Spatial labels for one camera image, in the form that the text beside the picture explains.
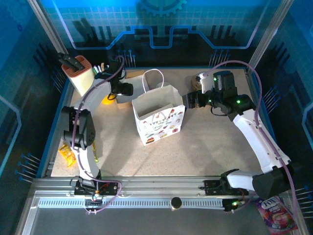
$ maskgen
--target robotic arm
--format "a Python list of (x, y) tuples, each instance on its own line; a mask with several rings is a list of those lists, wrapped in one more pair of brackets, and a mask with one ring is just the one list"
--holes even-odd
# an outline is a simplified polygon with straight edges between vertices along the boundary
[(62, 127), (64, 129), (63, 139), (68, 146), (72, 146), (74, 119), (79, 106), (82, 104), (77, 121), (74, 149), (72, 150), (76, 159), (79, 159), (79, 175), (82, 178), (81, 184), (85, 187), (94, 189), (98, 184), (96, 184), (92, 178), (101, 179), (100, 170), (94, 161), (92, 150), (92, 143), (95, 139), (92, 114), (107, 95), (133, 95), (133, 85), (122, 82), (126, 76), (124, 68), (117, 73), (115, 77), (104, 82), (104, 80), (112, 76), (120, 66), (121, 63), (119, 61), (111, 60), (109, 69), (95, 76), (95, 80), (86, 94), (94, 87), (97, 87), (97, 89), (90, 92), (86, 99), (82, 97), (72, 107), (63, 107), (61, 110)]
[[(256, 107), (248, 95), (237, 94), (233, 74), (230, 71), (221, 71), (213, 74), (213, 77), (204, 77), (201, 73), (197, 80), (202, 84), (202, 91), (185, 95), (183, 97), (185, 106), (187, 108), (206, 105), (212, 108), (219, 107), (243, 133), (263, 172), (260, 174), (234, 169), (223, 173), (220, 182), (224, 192), (230, 192), (232, 188), (244, 188), (255, 191), (263, 199), (268, 199), (290, 189), (283, 166), (264, 135), (258, 130), (263, 124), (259, 116), (260, 123), (256, 124), (254, 118)], [(267, 129), (262, 129), (293, 175), (300, 169), (300, 166), (292, 164), (290, 158), (278, 147)]]

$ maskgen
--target purple snack package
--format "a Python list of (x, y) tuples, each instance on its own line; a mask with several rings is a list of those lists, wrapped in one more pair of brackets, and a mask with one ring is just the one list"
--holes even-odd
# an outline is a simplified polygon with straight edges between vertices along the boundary
[(292, 216), (275, 197), (268, 200), (258, 198), (254, 203), (271, 235), (281, 235), (298, 229)]

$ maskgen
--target black knob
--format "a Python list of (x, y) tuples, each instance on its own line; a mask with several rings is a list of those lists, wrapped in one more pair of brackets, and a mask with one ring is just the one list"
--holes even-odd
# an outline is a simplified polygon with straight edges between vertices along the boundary
[(171, 206), (173, 209), (179, 209), (182, 206), (182, 201), (179, 197), (173, 197), (171, 200)]

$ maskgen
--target white paper bag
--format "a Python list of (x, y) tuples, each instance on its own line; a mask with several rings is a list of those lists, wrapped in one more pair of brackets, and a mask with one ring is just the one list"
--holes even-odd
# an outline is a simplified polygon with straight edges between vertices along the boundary
[(140, 95), (132, 101), (136, 126), (144, 145), (180, 131), (185, 106), (171, 85)]

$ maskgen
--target table surface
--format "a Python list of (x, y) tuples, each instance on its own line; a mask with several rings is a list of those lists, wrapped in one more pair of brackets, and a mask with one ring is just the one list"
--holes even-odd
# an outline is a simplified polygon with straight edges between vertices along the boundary
[[(162, 69), (165, 82), (185, 95), (191, 91), (191, 78), (205, 69)], [(231, 70), (238, 94), (251, 97), (243, 69)], [(150, 89), (161, 82), (157, 71), (146, 74)], [(75, 91), (71, 104), (79, 100)], [(260, 171), (260, 165), (247, 140), (228, 117), (217, 117), (210, 108), (187, 110), (181, 131), (143, 146), (136, 129), (132, 107), (100, 104), (93, 115), (96, 129), (97, 164), (105, 176), (213, 176), (239, 168)], [(57, 153), (51, 176), (79, 175), (78, 165), (67, 168)]]

